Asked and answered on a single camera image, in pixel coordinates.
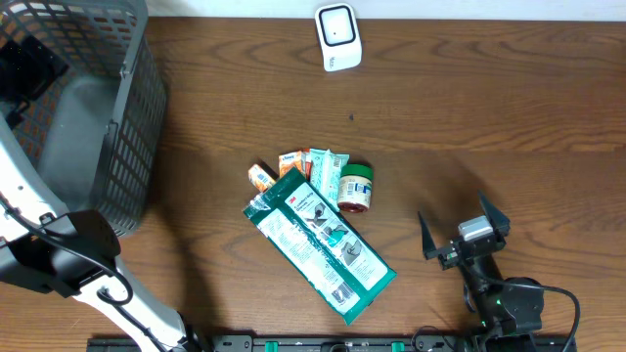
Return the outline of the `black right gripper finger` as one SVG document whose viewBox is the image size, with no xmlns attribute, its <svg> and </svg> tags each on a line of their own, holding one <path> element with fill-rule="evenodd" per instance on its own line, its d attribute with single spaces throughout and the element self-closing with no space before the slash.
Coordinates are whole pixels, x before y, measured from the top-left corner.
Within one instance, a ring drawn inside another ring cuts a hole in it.
<svg viewBox="0 0 626 352">
<path fill-rule="evenodd" d="M 423 255 L 425 260 L 430 260 L 437 256 L 437 247 L 433 241 L 428 225 L 420 212 L 418 213 L 418 216 L 422 231 Z"/>
<path fill-rule="evenodd" d="M 482 192 L 478 192 L 480 206 L 491 224 L 494 232 L 506 237 L 510 233 L 511 220 L 499 210 Z"/>
</svg>

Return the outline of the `green lid seasoning jar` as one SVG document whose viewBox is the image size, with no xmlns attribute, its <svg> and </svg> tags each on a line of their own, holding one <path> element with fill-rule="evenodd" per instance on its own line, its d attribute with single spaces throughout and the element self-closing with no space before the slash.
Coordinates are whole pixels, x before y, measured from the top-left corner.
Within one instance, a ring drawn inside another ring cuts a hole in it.
<svg viewBox="0 0 626 352">
<path fill-rule="evenodd" d="M 337 196 L 340 210 L 362 213 L 370 209 L 374 171 L 362 164 L 346 164 L 341 170 Z"/>
</svg>

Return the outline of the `green 3M package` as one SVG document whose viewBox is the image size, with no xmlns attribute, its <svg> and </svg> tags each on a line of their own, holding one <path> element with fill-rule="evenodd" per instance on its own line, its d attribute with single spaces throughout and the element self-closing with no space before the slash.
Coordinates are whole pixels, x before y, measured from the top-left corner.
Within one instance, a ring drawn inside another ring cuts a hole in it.
<svg viewBox="0 0 626 352">
<path fill-rule="evenodd" d="M 348 325 L 396 278 L 297 170 L 255 196 L 244 215 Z"/>
</svg>

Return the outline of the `white toilet wipes pack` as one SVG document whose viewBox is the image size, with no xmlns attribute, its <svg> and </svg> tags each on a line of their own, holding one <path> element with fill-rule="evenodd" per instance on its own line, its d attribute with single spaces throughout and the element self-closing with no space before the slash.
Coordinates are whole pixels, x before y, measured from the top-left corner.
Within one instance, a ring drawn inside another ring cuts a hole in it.
<svg viewBox="0 0 626 352">
<path fill-rule="evenodd" d="M 334 154 L 331 150 L 311 149 L 310 184 L 338 211 L 338 188 L 341 170 L 349 160 L 348 154 Z"/>
</svg>

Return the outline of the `red snack packet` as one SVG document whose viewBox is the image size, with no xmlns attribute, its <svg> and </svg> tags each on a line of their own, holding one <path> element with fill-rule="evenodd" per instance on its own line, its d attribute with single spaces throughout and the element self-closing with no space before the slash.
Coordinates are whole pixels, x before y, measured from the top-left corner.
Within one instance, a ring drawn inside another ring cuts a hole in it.
<svg viewBox="0 0 626 352">
<path fill-rule="evenodd" d="M 311 169 L 312 169 L 312 156 L 310 149 L 304 149 L 302 151 L 302 163 L 303 163 L 303 171 L 304 176 L 307 180 L 311 177 Z"/>
</svg>

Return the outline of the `orange white tissue pack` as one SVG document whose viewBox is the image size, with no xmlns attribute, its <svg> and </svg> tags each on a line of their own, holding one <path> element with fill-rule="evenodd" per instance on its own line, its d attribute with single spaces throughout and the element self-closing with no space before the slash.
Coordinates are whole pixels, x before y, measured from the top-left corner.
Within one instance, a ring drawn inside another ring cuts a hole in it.
<svg viewBox="0 0 626 352">
<path fill-rule="evenodd" d="M 303 151 L 291 152 L 279 156 L 280 177 L 284 177 L 294 168 L 297 169 L 302 175 L 305 174 L 305 161 Z"/>
</svg>

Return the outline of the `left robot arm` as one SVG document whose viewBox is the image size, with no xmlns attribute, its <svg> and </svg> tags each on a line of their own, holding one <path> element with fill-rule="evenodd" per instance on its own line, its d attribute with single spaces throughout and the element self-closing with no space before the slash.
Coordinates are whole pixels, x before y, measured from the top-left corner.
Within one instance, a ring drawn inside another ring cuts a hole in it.
<svg viewBox="0 0 626 352">
<path fill-rule="evenodd" d="M 128 270 L 166 92 L 140 35 L 27 31 L 1 48 L 1 279 L 71 297 L 142 351 L 204 351 Z"/>
</svg>

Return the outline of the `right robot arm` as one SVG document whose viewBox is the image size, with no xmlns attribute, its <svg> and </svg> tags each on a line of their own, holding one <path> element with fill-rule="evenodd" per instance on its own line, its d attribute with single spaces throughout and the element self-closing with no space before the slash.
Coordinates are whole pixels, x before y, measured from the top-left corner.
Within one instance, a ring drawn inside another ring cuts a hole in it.
<svg viewBox="0 0 626 352">
<path fill-rule="evenodd" d="M 493 254 L 504 249 L 510 219 L 479 194 L 484 214 L 459 225 L 459 234 L 442 247 L 435 245 L 420 217 L 425 259 L 436 259 L 442 270 L 460 270 L 466 299 L 488 330 L 498 336 L 528 334 L 542 328 L 544 293 L 529 278 L 504 279 Z"/>
</svg>

